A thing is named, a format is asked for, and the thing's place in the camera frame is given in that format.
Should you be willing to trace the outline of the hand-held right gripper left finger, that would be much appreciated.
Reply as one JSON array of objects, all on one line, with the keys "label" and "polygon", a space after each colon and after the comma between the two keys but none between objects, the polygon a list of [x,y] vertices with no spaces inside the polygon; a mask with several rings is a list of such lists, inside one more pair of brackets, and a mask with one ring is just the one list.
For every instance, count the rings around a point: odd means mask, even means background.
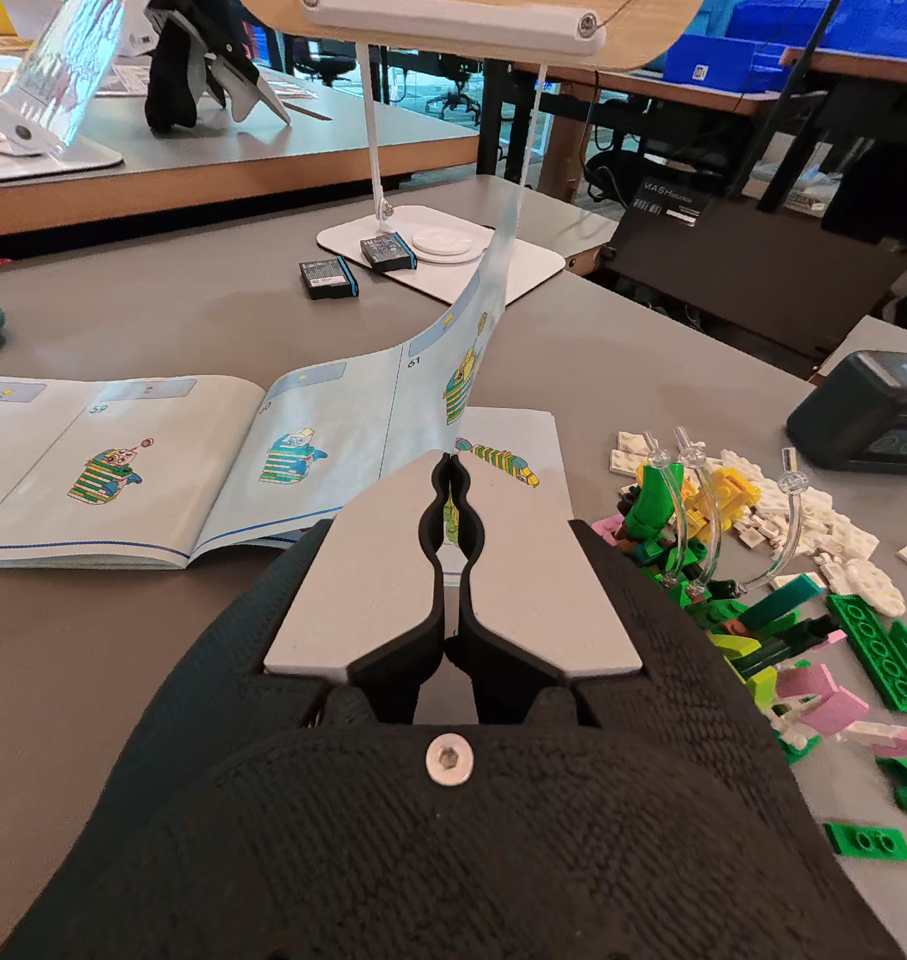
[{"label": "hand-held right gripper left finger", "polygon": [[265,672],[344,683],[443,627],[437,552],[448,462],[429,450],[340,510],[295,591]]}]

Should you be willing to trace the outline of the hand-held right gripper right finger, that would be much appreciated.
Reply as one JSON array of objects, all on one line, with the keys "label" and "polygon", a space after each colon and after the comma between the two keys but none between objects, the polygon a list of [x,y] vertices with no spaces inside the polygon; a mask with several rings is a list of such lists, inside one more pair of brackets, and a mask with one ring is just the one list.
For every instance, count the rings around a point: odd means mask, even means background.
[{"label": "hand-held right gripper right finger", "polygon": [[451,460],[451,494],[467,560],[457,634],[466,661],[561,684],[640,673],[568,508],[467,452]]}]

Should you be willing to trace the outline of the instruction booklet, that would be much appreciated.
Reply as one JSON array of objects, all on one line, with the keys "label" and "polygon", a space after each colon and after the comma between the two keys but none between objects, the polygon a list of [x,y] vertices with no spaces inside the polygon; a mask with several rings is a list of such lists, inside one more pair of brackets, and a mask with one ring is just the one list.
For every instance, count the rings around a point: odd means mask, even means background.
[{"label": "instruction booklet", "polygon": [[224,375],[0,376],[0,569],[185,569],[279,547],[460,435],[509,303],[519,199],[458,299],[384,351],[294,370],[269,390]]}]

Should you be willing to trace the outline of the grey desk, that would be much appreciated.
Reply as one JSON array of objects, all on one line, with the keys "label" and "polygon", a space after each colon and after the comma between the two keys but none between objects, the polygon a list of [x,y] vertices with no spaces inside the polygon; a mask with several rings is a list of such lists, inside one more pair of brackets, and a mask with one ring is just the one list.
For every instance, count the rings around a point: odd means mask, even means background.
[{"label": "grey desk", "polygon": [[[128,376],[206,369],[268,385],[296,366],[388,347],[429,323],[431,304],[361,278],[358,301],[312,304],[295,276],[317,232],[359,205],[300,210],[92,248],[0,269],[12,331],[0,375]],[[562,272],[508,308],[477,402],[552,404],[581,515],[602,491],[618,429],[675,423],[773,463],[808,385]],[[229,776],[161,808],[158,843],[70,895],[56,918],[10,936],[100,799],[131,731],[215,615],[253,589],[276,552],[231,549],[181,573],[0,570],[0,947],[44,958],[907,958],[894,924],[907,866],[830,851],[760,720],[724,694],[719,655],[671,686],[660,675],[587,686],[561,726],[559,694],[536,724],[465,730],[483,748],[466,786],[427,786],[426,727],[361,723],[334,696],[319,732],[315,694],[279,681],[283,724],[233,754],[242,723],[212,694],[179,712],[116,799],[150,819],[160,765],[192,783],[183,738],[228,738]],[[246,600],[237,603],[237,610]],[[901,924],[907,931],[907,918]]]}]

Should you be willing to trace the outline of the green brick plant model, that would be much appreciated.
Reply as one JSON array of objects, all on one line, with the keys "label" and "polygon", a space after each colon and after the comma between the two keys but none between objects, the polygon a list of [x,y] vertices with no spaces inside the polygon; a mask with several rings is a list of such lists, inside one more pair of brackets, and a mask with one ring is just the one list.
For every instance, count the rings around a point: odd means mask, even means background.
[{"label": "green brick plant model", "polygon": [[700,445],[690,443],[683,432],[678,445],[677,453],[669,452],[646,434],[643,443],[632,437],[627,450],[612,450],[611,470],[632,473],[633,484],[622,491],[620,513],[594,530],[705,633],[766,717],[789,763],[808,755],[827,737],[880,756],[891,744],[889,729],[867,722],[867,703],[839,686],[829,667],[798,659],[847,639],[829,614],[799,617],[798,608],[822,593],[818,583],[801,575],[776,586],[768,606],[742,603],[752,589],[774,586],[799,543],[809,482],[798,469],[796,450],[783,450],[783,474],[774,485],[787,507],[780,556],[756,581],[739,583],[713,574],[722,533],[748,520],[763,494],[760,481],[735,467],[710,469]]}]

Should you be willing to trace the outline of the pile of white bricks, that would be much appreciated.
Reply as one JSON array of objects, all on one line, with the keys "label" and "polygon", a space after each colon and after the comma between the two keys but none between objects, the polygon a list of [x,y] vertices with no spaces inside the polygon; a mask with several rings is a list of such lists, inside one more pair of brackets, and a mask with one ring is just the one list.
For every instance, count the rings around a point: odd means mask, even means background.
[{"label": "pile of white bricks", "polygon": [[763,544],[772,551],[773,572],[761,584],[778,589],[795,580],[784,567],[793,558],[808,557],[816,569],[808,578],[834,596],[853,596],[883,616],[906,613],[906,601],[892,579],[873,561],[879,538],[833,509],[831,494],[808,487],[792,492],[785,481],[771,480],[761,467],[734,450],[704,457],[700,467],[680,462],[678,455],[651,447],[640,434],[619,433],[609,455],[609,470],[629,476],[621,490],[619,514],[595,529],[604,539],[667,581],[682,606],[739,598],[759,588],[715,579],[722,537],[714,535],[713,519],[750,550]]}]

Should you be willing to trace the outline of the black battery blue edge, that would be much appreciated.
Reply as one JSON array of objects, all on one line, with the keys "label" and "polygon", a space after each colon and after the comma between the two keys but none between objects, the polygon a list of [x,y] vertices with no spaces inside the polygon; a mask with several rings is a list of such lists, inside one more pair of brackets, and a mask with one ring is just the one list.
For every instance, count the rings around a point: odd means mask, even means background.
[{"label": "black battery blue edge", "polygon": [[299,272],[303,289],[312,302],[352,300],[359,296],[356,278],[342,256],[302,261]]},{"label": "black battery blue edge", "polygon": [[397,233],[377,234],[359,241],[367,265],[376,274],[415,271],[418,259],[412,248]]}]

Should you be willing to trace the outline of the pile of green bricks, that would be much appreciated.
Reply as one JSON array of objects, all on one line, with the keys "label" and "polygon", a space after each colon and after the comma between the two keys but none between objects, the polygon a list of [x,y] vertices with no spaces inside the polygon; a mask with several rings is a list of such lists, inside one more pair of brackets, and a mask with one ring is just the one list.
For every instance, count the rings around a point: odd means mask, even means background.
[{"label": "pile of green bricks", "polygon": [[[882,624],[862,598],[831,596],[827,606],[846,635],[847,646],[892,714],[907,716],[907,626]],[[897,806],[907,814],[907,726],[860,722],[846,730],[849,739],[869,745],[875,762],[894,783]]]}]

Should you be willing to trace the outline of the black charger box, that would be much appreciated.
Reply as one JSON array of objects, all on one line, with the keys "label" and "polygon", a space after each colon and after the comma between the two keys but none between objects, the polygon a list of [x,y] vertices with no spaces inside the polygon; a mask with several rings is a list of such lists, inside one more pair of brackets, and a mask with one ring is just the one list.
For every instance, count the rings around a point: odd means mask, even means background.
[{"label": "black charger box", "polygon": [[785,433],[815,467],[907,475],[907,352],[846,355],[788,416]]}]

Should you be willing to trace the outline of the white stand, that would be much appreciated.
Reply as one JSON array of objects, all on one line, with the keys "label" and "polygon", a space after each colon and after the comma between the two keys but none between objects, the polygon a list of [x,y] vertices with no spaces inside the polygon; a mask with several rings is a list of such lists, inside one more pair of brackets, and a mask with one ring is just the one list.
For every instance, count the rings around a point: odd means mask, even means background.
[{"label": "white stand", "polygon": [[[540,66],[538,84],[555,60],[579,65],[602,54],[610,18],[599,2],[303,1],[297,7],[323,37],[331,34],[357,47],[370,41],[424,42],[442,53],[484,54],[485,66],[496,53],[513,61],[530,54]],[[562,270],[587,277],[615,234],[614,222],[487,175],[401,191],[392,198],[399,206],[388,215],[374,133],[368,134],[368,148],[376,213],[325,229],[317,244],[367,268],[362,240],[399,233],[412,244],[419,265],[388,276],[443,304],[452,304],[469,284],[504,218],[514,217],[518,230],[525,199],[533,201],[528,231],[502,270],[507,304]]]}]

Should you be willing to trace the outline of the wooden edged table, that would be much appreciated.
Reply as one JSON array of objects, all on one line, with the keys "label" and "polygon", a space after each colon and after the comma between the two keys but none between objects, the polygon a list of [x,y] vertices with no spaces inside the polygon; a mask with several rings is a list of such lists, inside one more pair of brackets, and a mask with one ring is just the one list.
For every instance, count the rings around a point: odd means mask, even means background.
[{"label": "wooden edged table", "polygon": [[306,88],[286,124],[262,104],[237,123],[205,97],[167,136],[144,98],[96,98],[61,156],[0,164],[0,237],[368,181],[364,100]]}]

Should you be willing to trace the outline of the spare gripper on table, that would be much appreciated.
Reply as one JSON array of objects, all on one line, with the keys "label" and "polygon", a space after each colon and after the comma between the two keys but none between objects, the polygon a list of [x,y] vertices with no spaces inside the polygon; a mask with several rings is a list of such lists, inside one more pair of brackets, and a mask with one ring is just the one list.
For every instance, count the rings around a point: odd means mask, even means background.
[{"label": "spare gripper on table", "polygon": [[158,34],[144,104],[155,134],[194,128],[204,93],[237,123],[263,104],[289,127],[287,109],[245,53],[238,10],[238,2],[227,1],[146,4],[145,16]]}]

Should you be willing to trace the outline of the blue plastic bin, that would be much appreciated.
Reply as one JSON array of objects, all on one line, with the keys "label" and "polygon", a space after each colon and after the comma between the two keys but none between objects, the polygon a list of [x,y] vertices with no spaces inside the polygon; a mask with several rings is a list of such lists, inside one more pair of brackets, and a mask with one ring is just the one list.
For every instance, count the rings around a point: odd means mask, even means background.
[{"label": "blue plastic bin", "polygon": [[667,83],[731,93],[781,92],[791,68],[781,63],[785,45],[684,34],[667,51]]}]

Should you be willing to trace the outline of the tan covered panel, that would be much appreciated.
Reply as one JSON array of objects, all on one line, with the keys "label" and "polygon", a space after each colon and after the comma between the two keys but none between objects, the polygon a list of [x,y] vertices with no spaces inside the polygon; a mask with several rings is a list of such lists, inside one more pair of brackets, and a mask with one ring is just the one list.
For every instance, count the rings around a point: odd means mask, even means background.
[{"label": "tan covered panel", "polygon": [[243,1],[307,38],[540,66],[624,71],[684,33],[699,1]]}]

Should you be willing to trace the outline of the clear acrylic stand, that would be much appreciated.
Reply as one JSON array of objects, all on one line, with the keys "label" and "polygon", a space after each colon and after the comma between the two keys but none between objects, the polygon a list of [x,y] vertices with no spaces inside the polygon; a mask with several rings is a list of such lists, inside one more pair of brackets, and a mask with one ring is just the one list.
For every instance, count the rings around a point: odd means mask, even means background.
[{"label": "clear acrylic stand", "polygon": [[122,156],[79,135],[119,44],[124,4],[69,1],[0,90],[0,183],[109,169]]}]

